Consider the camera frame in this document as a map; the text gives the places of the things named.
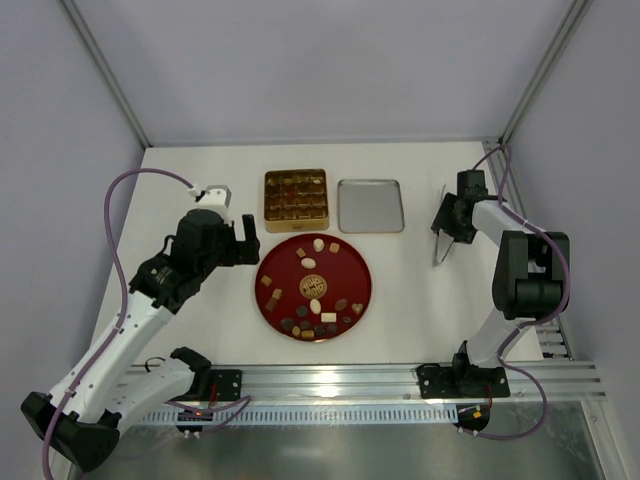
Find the silver metal tweezers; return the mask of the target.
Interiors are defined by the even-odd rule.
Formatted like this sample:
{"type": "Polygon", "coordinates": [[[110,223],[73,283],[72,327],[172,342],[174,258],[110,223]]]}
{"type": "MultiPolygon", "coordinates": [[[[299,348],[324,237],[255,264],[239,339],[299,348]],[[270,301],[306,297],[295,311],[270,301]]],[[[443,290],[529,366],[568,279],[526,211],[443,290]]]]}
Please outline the silver metal tweezers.
{"type": "MultiPolygon", "coordinates": [[[[450,193],[448,191],[447,185],[444,184],[440,190],[440,202],[445,193],[450,193]]],[[[436,243],[434,247],[434,253],[432,258],[432,264],[434,267],[441,265],[449,256],[454,244],[455,237],[452,234],[452,231],[449,233],[441,232],[441,233],[433,233],[436,237],[436,243]]]]}

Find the silver tin lid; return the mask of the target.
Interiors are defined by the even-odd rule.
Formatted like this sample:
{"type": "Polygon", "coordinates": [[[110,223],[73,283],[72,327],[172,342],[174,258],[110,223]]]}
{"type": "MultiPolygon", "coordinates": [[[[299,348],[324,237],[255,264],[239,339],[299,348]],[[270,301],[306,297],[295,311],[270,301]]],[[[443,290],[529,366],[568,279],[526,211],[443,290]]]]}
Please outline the silver tin lid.
{"type": "Polygon", "coordinates": [[[400,233],[405,228],[400,184],[395,179],[342,179],[337,214],[345,234],[400,233]]]}

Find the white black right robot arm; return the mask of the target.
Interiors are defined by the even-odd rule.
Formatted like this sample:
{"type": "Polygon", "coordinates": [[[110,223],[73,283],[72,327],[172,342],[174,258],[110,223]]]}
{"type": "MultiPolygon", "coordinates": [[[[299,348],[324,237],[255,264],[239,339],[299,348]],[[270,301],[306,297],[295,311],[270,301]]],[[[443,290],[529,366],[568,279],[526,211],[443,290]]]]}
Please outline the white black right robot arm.
{"type": "Polygon", "coordinates": [[[457,175],[453,193],[442,197],[431,225],[437,237],[470,245],[484,234],[498,248],[491,283],[493,309],[451,362],[417,369],[424,399],[506,398],[506,357],[531,328],[555,319],[570,297],[570,240],[546,232],[489,193],[481,170],[457,175]]]}

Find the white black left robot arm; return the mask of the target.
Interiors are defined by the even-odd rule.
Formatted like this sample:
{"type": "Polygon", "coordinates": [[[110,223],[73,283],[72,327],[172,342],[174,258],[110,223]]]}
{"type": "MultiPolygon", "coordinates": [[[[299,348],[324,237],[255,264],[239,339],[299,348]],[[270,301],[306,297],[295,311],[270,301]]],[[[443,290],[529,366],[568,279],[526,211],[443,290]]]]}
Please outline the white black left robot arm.
{"type": "Polygon", "coordinates": [[[120,380],[144,347],[201,289],[218,267],[255,265],[260,242],[252,215],[242,217],[244,239],[233,224],[208,209],[193,209],[165,239],[163,249],[123,281],[122,304],[79,363],[47,392],[30,392],[20,410],[43,442],[42,466],[50,478],[55,450],[82,472],[102,465],[120,437],[161,404],[197,400],[212,382],[211,362],[188,347],[122,388],[120,380]]]}

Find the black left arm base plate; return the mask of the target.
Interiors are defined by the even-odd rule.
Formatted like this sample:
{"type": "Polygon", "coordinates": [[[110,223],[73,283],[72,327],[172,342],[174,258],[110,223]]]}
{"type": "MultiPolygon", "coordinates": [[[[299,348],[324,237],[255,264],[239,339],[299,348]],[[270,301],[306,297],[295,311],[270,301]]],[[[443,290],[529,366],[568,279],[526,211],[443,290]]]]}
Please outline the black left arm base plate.
{"type": "Polygon", "coordinates": [[[210,369],[202,380],[201,401],[232,402],[241,397],[243,372],[240,369],[210,369]]]}

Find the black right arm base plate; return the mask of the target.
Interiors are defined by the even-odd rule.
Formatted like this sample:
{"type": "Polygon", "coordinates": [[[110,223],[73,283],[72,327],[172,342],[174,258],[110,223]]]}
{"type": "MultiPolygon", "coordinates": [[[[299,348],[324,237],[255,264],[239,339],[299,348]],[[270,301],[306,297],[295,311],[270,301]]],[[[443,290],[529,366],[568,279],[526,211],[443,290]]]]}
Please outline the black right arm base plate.
{"type": "Polygon", "coordinates": [[[511,395],[505,370],[468,367],[466,370],[441,364],[416,368],[422,399],[508,398],[511,395]]]}

